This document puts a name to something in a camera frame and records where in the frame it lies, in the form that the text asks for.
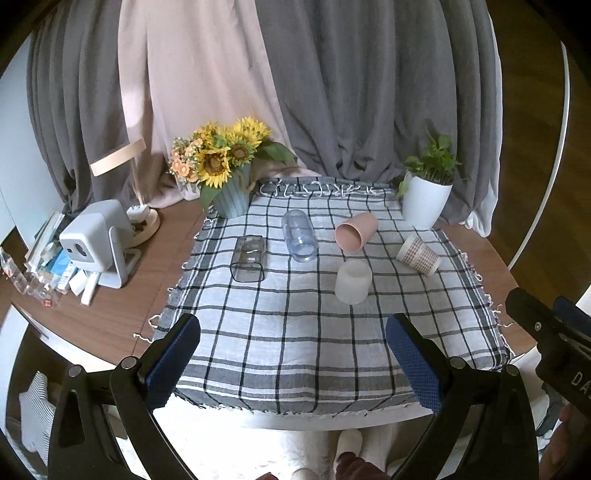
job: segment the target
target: patterned paper cup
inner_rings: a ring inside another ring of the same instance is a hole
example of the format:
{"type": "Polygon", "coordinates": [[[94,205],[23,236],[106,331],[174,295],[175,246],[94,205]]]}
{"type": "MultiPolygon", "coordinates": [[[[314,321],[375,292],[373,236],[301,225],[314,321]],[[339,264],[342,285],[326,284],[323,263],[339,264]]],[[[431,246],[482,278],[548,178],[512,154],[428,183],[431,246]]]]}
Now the patterned paper cup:
{"type": "Polygon", "coordinates": [[[430,277],[441,263],[441,258],[414,233],[409,236],[396,255],[396,260],[430,277]]]}

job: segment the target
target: screw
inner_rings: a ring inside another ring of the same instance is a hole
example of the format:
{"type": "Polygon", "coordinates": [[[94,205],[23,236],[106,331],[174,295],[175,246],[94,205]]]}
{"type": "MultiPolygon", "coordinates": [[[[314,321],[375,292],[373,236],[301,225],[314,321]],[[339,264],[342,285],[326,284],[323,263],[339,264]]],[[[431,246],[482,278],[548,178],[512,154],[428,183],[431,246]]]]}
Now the screw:
{"type": "Polygon", "coordinates": [[[458,356],[453,356],[449,359],[449,364],[453,368],[457,368],[458,370],[461,370],[462,368],[464,368],[466,366],[466,361],[463,358],[460,358],[458,356]]]}
{"type": "Polygon", "coordinates": [[[505,369],[507,370],[507,373],[513,377],[519,375],[519,369],[515,365],[509,364],[505,367],[505,369]]]}
{"type": "Polygon", "coordinates": [[[121,361],[121,367],[125,370],[129,370],[130,368],[135,367],[137,364],[138,359],[134,356],[127,356],[121,361]]]}
{"type": "Polygon", "coordinates": [[[68,375],[71,377],[77,377],[80,375],[80,372],[82,372],[82,367],[80,365],[74,365],[68,370],[68,375]]]}

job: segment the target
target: white projector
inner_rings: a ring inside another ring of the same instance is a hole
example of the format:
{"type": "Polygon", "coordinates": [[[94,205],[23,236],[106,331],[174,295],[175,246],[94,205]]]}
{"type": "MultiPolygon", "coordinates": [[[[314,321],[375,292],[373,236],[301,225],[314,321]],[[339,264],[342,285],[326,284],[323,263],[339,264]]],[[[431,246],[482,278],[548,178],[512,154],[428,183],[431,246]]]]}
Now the white projector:
{"type": "Polygon", "coordinates": [[[118,200],[92,203],[60,234],[72,263],[92,272],[86,289],[91,291],[85,290],[88,301],[97,283],[110,288],[125,284],[141,255],[127,248],[133,237],[134,229],[118,200]]]}

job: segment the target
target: gray transparent cup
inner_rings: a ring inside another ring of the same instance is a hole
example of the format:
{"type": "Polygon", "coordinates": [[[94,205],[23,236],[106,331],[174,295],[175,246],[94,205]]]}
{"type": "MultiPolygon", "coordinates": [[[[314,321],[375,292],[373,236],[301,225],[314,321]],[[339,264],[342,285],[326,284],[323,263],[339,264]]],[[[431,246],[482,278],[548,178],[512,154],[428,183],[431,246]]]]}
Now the gray transparent cup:
{"type": "Polygon", "coordinates": [[[308,262],[318,255],[318,240],[314,227],[301,210],[289,210],[281,219],[283,237],[291,257],[297,262],[308,262]]]}
{"type": "Polygon", "coordinates": [[[265,279],[265,239],[260,235],[245,235],[236,240],[230,273],[237,282],[251,283],[265,279]]]}

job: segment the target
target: potted plant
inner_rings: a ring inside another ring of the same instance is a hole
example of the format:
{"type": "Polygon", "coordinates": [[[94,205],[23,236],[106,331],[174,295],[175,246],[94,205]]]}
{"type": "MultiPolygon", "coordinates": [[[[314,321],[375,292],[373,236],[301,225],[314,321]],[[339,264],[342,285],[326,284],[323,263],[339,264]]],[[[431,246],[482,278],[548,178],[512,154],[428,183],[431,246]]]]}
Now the potted plant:
{"type": "Polygon", "coordinates": [[[200,189],[204,209],[213,202],[220,216],[234,218],[248,211],[251,162],[255,157],[286,163],[295,155],[272,141],[271,130],[254,118],[233,125],[209,122],[191,138],[175,138],[168,166],[177,183],[194,192],[200,189]]]}
{"type": "Polygon", "coordinates": [[[461,165],[452,154],[452,138],[429,132],[429,145],[421,158],[406,159],[408,173],[400,183],[398,195],[402,199],[402,216],[413,227],[427,230],[433,227],[452,190],[456,166],[461,165]]]}

